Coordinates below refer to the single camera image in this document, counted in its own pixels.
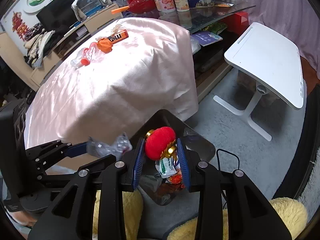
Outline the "person's left hand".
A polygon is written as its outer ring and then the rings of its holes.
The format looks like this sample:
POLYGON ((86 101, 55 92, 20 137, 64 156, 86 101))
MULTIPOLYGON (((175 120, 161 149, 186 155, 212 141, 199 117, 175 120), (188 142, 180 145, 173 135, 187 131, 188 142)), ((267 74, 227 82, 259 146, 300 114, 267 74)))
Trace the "person's left hand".
POLYGON ((14 219, 14 221, 23 226, 33 227, 37 222, 36 218, 32 217, 25 211, 11 212, 10 215, 14 219))

